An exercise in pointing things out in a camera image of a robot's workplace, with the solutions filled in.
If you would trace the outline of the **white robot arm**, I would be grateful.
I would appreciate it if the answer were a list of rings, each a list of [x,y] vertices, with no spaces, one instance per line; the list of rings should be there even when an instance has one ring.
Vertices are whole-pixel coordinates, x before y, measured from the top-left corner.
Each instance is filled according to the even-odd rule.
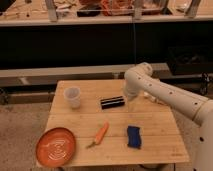
[[[213,171],[213,99],[153,79],[152,74],[146,62],[129,68],[124,74],[126,98],[133,100],[143,90],[199,125],[193,171]]]

